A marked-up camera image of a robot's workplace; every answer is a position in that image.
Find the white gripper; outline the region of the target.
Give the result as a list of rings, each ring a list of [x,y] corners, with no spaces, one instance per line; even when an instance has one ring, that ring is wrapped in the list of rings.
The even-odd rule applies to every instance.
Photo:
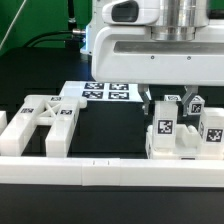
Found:
[[[145,115],[147,84],[187,85],[184,117],[197,86],[224,85],[224,10],[209,0],[106,0],[94,27],[93,77],[139,83]]]

